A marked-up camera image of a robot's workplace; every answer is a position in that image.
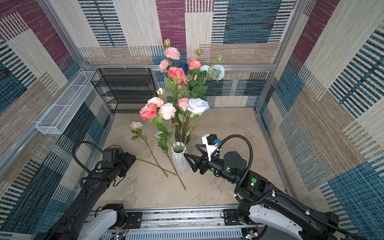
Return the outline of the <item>white ribbed ceramic vase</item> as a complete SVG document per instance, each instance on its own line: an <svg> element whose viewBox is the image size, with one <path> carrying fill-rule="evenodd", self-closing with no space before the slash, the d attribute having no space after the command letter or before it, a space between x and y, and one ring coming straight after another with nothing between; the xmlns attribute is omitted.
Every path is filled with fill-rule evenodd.
<svg viewBox="0 0 384 240"><path fill-rule="evenodd" d="M190 170L190 165L184 154L187 152L184 143L176 142L172 145L172 162L179 175L184 175Z"/></svg>

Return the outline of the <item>cream white rose stem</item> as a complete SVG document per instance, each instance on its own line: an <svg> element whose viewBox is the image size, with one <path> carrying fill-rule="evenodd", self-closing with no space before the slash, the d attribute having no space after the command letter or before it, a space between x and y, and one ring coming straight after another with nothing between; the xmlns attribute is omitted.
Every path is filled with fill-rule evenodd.
<svg viewBox="0 0 384 240"><path fill-rule="evenodd" d="M130 124L130 127L133 129L132 130L132 133L134 133L134 136L132 137L132 140L137 140L137 139L141 139L145 145L147 146L147 148L149 149L153 159L155 160L155 165L156 167L158 167L159 169L161 169L161 171L165 174L166 177L168 177L168 174L166 173L166 171L161 167L161 165L159 164L158 160L156 159L151 147L149 146L148 144L148 137L143 133L142 131L142 127L143 127L143 123L142 122L139 122L139 121L134 121Z"/></svg>

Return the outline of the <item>red ribbed glass vase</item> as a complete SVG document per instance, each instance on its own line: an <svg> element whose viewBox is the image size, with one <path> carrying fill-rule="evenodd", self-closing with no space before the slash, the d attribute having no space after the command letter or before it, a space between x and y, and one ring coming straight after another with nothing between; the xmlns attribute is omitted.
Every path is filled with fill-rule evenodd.
<svg viewBox="0 0 384 240"><path fill-rule="evenodd" d="M188 125L185 125L183 127L175 126L175 140L176 140L176 142L183 142L184 144L189 143L191 136L187 136L188 129L189 129Z"/></svg>

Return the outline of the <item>coral pink rose stem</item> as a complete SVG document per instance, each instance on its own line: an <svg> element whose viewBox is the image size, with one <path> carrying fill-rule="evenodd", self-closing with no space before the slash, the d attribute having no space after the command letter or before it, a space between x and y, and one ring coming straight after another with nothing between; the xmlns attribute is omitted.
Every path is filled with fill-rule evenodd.
<svg viewBox="0 0 384 240"><path fill-rule="evenodd" d="M143 120L148 120L152 125L154 125L158 129L158 131L168 132L169 142L172 133L171 130L166 127L166 124L171 123L171 119L175 116L176 111L176 108L173 106L173 104L170 103L163 105L147 103L140 110L140 116Z"/></svg>

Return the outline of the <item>large pale pink rose stem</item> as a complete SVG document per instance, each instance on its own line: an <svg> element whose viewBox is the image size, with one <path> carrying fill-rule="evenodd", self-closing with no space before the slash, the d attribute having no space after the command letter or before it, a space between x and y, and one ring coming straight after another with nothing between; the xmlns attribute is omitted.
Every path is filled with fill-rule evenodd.
<svg viewBox="0 0 384 240"><path fill-rule="evenodd" d="M188 124L189 119L187 117L187 103L189 102L188 98L182 98L178 100L178 105L179 105L179 113L178 113L178 118L179 118L179 126L183 127Z"/></svg>

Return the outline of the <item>eucalyptus and pale flower stem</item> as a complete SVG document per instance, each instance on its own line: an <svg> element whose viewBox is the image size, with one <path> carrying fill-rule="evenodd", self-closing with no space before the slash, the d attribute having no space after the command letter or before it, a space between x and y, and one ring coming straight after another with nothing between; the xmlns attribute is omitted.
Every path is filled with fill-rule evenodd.
<svg viewBox="0 0 384 240"><path fill-rule="evenodd" d="M206 73L206 78L215 80L215 81L221 81L225 77L225 68L221 65L222 62L222 55L217 55L215 58L215 62L208 66L203 65L200 67L201 72Z"/></svg>

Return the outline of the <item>magenta rose stem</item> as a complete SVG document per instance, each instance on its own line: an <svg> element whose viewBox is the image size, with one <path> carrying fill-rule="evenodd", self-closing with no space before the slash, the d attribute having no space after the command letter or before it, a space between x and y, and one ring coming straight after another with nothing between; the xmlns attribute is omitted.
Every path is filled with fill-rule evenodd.
<svg viewBox="0 0 384 240"><path fill-rule="evenodd" d="M179 89L188 84L188 77L182 68L170 67L168 69L168 76L177 85Z"/></svg>

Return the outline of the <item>blue artificial rose stem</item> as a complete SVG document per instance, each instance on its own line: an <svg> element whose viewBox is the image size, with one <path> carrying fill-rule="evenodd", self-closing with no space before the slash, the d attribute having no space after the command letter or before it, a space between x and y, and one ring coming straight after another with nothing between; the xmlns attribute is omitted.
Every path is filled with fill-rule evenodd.
<svg viewBox="0 0 384 240"><path fill-rule="evenodd" d="M180 68L183 69L184 72L187 72L189 70L189 66L187 64L180 65Z"/></svg>

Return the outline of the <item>pink rose stem with bud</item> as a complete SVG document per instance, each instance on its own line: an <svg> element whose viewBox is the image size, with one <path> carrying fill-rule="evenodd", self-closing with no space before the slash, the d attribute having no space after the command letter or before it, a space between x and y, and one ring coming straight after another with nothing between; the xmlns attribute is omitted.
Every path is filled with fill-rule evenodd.
<svg viewBox="0 0 384 240"><path fill-rule="evenodd" d="M196 52L197 56L194 58L190 58L187 61L187 65L188 65L189 70L199 70L203 66L201 61L199 60L199 57L201 56L201 54L202 54L201 49L198 49Z"/></svg>

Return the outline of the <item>pink carnation stem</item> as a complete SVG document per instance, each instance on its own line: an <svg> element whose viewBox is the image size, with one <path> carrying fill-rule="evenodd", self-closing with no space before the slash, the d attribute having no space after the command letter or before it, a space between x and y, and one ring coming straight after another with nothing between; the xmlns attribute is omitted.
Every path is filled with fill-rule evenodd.
<svg viewBox="0 0 384 240"><path fill-rule="evenodd" d="M181 58L181 53L177 48L171 46L171 40L164 40L164 55L165 59L159 63L159 70L161 73L166 73L169 68L174 67L174 61L178 61Z"/></svg>

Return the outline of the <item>cream double rose stem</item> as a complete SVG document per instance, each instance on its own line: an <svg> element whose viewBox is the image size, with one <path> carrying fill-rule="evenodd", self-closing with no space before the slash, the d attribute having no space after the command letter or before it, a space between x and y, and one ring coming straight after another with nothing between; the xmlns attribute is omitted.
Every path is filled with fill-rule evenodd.
<svg viewBox="0 0 384 240"><path fill-rule="evenodd" d="M164 103L161 96L164 90L159 88L156 91L157 96L148 100L146 105L140 110L140 115L143 120L149 120L157 129L155 137L162 141L162 145L171 139L171 131L169 131L165 123L170 123L170 120L176 115L176 108L171 103Z"/></svg>

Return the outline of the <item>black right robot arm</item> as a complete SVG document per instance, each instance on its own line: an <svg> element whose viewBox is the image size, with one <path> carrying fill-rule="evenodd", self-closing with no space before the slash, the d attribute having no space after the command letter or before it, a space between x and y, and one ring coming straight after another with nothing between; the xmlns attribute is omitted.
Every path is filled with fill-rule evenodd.
<svg viewBox="0 0 384 240"><path fill-rule="evenodd" d="M231 184L240 183L247 161L237 152L228 152L223 158L209 160L203 145L197 145L202 155L185 154L194 172L212 172ZM261 175L249 171L241 183L238 197L241 203L237 218L242 224L258 223L282 231L298 240L334 240L339 218L331 212L319 212L287 196Z"/></svg>

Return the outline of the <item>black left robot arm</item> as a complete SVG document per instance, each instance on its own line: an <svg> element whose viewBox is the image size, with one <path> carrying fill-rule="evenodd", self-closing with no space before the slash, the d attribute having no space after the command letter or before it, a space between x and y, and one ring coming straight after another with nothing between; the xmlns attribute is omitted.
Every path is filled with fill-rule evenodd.
<svg viewBox="0 0 384 240"><path fill-rule="evenodd" d="M81 191L67 211L46 233L35 236L36 240L76 240L93 207L117 177L125 177L137 161L136 156L120 148L107 148L103 158L84 178Z"/></svg>

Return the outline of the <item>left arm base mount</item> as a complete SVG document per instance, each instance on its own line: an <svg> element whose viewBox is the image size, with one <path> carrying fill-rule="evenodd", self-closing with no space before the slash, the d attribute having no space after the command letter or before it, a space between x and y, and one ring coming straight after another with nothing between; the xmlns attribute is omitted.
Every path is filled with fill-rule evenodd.
<svg viewBox="0 0 384 240"><path fill-rule="evenodd" d="M99 217L102 211L112 210L117 214L116 221L108 230L128 230L139 229L141 227L143 212L127 212L123 204L106 204L99 212Z"/></svg>

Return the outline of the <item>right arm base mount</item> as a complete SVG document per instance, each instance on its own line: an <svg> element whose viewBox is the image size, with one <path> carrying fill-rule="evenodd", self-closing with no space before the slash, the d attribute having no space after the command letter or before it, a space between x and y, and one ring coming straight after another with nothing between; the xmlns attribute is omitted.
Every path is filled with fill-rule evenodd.
<svg viewBox="0 0 384 240"><path fill-rule="evenodd" d="M221 218L224 219L225 226L255 225L250 218L250 206L239 204L236 208L224 209Z"/></svg>

